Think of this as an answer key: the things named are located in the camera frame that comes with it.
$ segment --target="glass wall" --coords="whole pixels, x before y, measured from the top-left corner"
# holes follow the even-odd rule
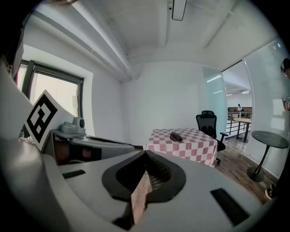
[[[253,94],[252,131],[271,131],[289,140],[289,111],[284,110],[282,98],[290,97],[290,80],[280,70],[289,54],[281,39],[253,52],[244,58],[251,78]],[[266,145],[251,138],[248,157],[259,163]],[[264,161],[264,168],[279,177],[288,149],[271,147]]]
[[[227,127],[227,96],[222,73],[218,70],[203,67],[204,97],[208,109],[217,116],[217,139],[220,132],[225,133]]]

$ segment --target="desk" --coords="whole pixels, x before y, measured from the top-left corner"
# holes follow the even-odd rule
[[[181,142],[170,139],[171,132],[181,135]],[[214,167],[218,142],[197,129],[155,129],[144,150],[153,150]]]
[[[285,149],[289,146],[289,142],[284,139],[282,136],[269,132],[269,131],[262,131],[262,130],[256,130],[252,132],[252,136],[254,139],[258,140],[259,142],[266,144],[266,151],[264,153],[264,156],[258,165],[258,167],[251,167],[248,168],[246,171],[248,174],[248,177],[251,178],[251,180],[255,182],[261,182],[264,178],[263,171],[260,172],[262,164],[264,162],[264,159],[267,155],[267,152],[270,147],[276,147],[276,148],[282,148]]]
[[[239,138],[239,132],[240,132],[241,122],[246,123],[246,132],[245,132],[245,136],[244,136],[244,143],[247,143],[247,136],[248,136],[248,131],[249,131],[249,124],[252,123],[252,120],[251,119],[248,119],[248,118],[234,118],[234,121],[238,121],[239,122],[239,126],[237,128],[237,137],[236,137],[236,139],[240,139]]]

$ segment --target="railing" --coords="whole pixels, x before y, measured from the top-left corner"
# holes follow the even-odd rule
[[[227,125],[230,125],[230,127],[227,126],[227,129],[230,129],[230,131],[226,131],[227,134],[231,135],[232,132],[235,132],[237,131],[238,129],[236,130],[232,130],[232,128],[235,128],[235,127],[238,127],[238,121],[234,121],[233,122],[233,115],[236,115],[236,118],[249,118],[249,119],[252,119],[252,112],[246,112],[246,111],[241,111],[241,112],[230,112],[227,114],[227,120],[230,120],[231,122],[228,122]],[[240,126],[240,130],[243,130],[245,131],[245,123],[244,125],[241,125]]]

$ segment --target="window frame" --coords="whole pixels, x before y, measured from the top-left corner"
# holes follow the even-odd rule
[[[62,70],[49,67],[47,65],[40,64],[34,60],[22,60],[22,65],[27,66],[26,73],[23,80],[22,92],[24,95],[30,99],[30,91],[32,86],[32,81],[35,73],[43,74],[56,78],[62,81],[70,82],[77,85],[77,115],[83,118],[82,112],[82,90],[84,78],[72,75],[70,73],[64,72]]]

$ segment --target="chair armrest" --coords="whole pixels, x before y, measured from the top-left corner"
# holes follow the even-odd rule
[[[228,137],[228,134],[226,134],[226,133],[220,133],[221,135],[224,135],[224,136],[226,136],[226,137]]]
[[[226,133],[220,133],[221,135],[222,135],[222,139],[221,139],[221,142],[223,141],[223,138],[225,137],[225,136],[228,136],[228,134],[226,134]]]

